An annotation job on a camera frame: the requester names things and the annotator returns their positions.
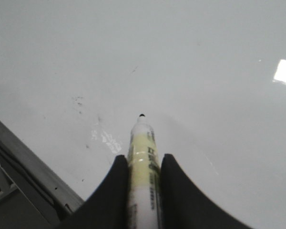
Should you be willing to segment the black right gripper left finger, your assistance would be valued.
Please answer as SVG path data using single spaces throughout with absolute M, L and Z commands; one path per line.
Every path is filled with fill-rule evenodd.
M 108 174 L 94 193 L 71 216 L 59 224 L 61 229 L 125 229 L 128 166 L 125 156 L 116 156 Z

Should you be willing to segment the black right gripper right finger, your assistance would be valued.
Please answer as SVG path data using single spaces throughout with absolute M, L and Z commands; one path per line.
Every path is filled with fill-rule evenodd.
M 161 191 L 166 229 L 249 229 L 206 196 L 172 154 L 161 165 Z

